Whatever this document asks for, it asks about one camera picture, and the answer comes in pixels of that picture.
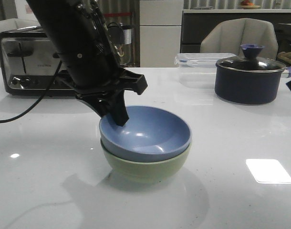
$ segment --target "chair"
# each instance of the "chair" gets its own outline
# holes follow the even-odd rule
[[[23,19],[17,19],[17,18],[6,19],[3,21],[0,21],[0,32],[20,29],[20,28],[34,26],[34,25],[40,25],[40,24],[38,23],[38,21],[30,21],[30,20],[23,20]]]
[[[251,18],[218,24],[201,43],[200,52],[229,52],[243,56],[241,44],[264,45],[259,57],[276,59],[278,43],[273,24]]]

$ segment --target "green bowl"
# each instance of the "green bowl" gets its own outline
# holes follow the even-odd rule
[[[104,156],[112,169],[125,178],[139,183],[156,183],[174,175],[184,164],[190,151],[190,146],[168,160],[156,162],[136,162],[119,158],[109,152],[101,142]]]

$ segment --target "toaster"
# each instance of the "toaster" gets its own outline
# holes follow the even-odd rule
[[[12,95],[41,95],[55,74],[62,75],[67,85],[56,78],[47,95],[75,95],[65,67],[58,70],[60,61],[41,26],[0,33],[0,67],[5,90]]]

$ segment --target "lid knob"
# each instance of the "lid knob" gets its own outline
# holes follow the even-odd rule
[[[255,59],[264,48],[264,46],[258,46],[257,44],[242,44],[240,47],[247,59]]]

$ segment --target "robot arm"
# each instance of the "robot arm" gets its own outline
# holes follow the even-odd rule
[[[128,115],[124,90],[141,94],[145,77],[120,67],[95,0],[27,0],[72,77],[76,98],[117,125]]]

